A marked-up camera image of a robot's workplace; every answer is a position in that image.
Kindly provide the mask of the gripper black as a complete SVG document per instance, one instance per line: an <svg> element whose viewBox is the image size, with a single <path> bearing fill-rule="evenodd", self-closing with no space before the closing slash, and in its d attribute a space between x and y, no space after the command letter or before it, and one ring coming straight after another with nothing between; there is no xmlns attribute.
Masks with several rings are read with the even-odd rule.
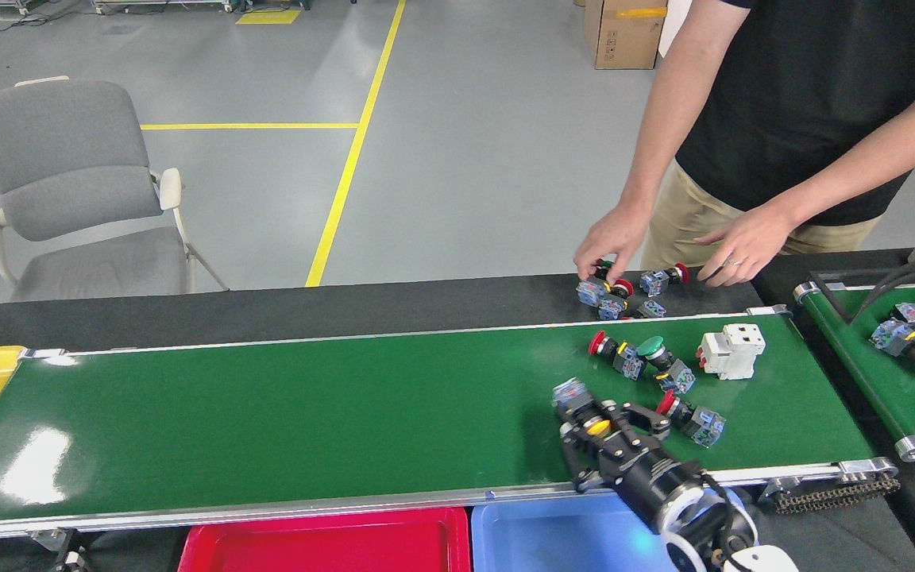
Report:
<svg viewBox="0 0 915 572"><path fill-rule="evenodd" d="M610 428L589 437L563 421L562 457L575 492L613 489L650 529L671 528L705 494L697 465L679 462L662 448L670 420L633 403L600 402Z"/></svg>

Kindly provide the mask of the person's left hand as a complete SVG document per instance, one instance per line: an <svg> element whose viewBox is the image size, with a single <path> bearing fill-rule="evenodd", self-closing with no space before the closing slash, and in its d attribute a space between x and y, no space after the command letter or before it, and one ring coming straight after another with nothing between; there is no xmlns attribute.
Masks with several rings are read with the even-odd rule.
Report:
<svg viewBox="0 0 915 572"><path fill-rule="evenodd" d="M777 256L799 224L797 218L771 205L741 214L736 220L696 239L697 244L716 247L697 278L709 287L751 281Z"/></svg>

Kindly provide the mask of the person's right hand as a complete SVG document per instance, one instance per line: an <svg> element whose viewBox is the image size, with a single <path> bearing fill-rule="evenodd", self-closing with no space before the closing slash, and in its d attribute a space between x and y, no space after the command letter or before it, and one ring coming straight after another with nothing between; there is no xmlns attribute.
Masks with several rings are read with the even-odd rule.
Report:
<svg viewBox="0 0 915 572"><path fill-rule="evenodd" d="M651 221L654 204L643 200L636 205L620 202L600 217L575 250L573 263L578 279L594 276L600 258L612 258L608 276L618 278L643 244Z"/></svg>

